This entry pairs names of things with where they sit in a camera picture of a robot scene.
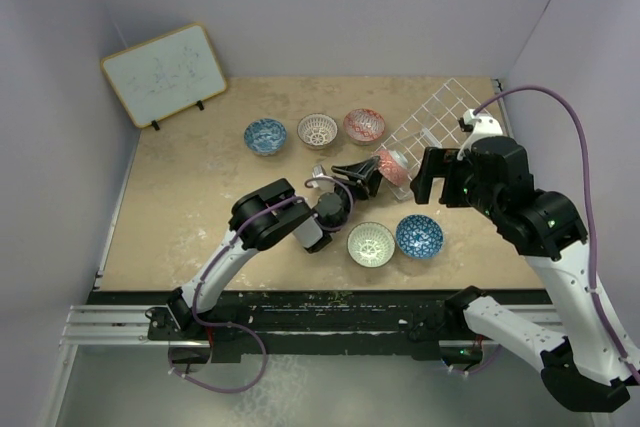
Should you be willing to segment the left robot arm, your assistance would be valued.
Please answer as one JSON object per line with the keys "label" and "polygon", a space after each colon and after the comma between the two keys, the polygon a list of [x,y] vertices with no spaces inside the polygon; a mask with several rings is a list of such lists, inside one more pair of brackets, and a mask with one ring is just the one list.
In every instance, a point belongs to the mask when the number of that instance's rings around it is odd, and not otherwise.
{"label": "left robot arm", "polygon": [[285,178],[243,197],[233,205],[228,229],[198,273],[167,299],[171,328],[184,339],[202,334],[204,313],[217,304],[221,293],[255,255],[292,235],[308,253],[316,253],[332,241],[355,211],[358,200],[377,195],[382,181],[381,157],[347,166],[333,166],[329,175],[319,170],[305,181],[320,189],[315,205],[296,194]]}

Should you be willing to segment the black floral bowl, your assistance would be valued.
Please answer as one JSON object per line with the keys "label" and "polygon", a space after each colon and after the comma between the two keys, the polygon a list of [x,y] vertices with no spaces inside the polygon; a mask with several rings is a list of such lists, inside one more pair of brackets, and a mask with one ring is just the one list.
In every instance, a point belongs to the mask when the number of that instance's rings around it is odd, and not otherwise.
{"label": "black floral bowl", "polygon": [[379,158],[378,170],[382,176],[397,187],[409,180],[408,161],[397,150],[379,149],[374,153]]}

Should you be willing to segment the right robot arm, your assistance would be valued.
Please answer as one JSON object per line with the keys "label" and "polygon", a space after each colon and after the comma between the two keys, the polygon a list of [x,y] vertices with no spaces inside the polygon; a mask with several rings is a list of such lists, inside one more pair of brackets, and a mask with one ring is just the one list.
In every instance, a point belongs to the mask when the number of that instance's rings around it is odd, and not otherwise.
{"label": "right robot arm", "polygon": [[473,208],[534,270],[559,316],[563,332],[551,332],[513,313],[470,286],[445,302],[445,327],[456,338],[488,337],[531,365],[547,391],[572,412],[612,413],[630,399],[639,365],[631,345],[620,353],[593,304],[603,295],[588,277],[587,229],[565,195],[538,189],[524,147],[505,136],[476,141],[468,149],[426,148],[410,188],[419,204],[430,200],[434,179],[444,181],[440,204]]}

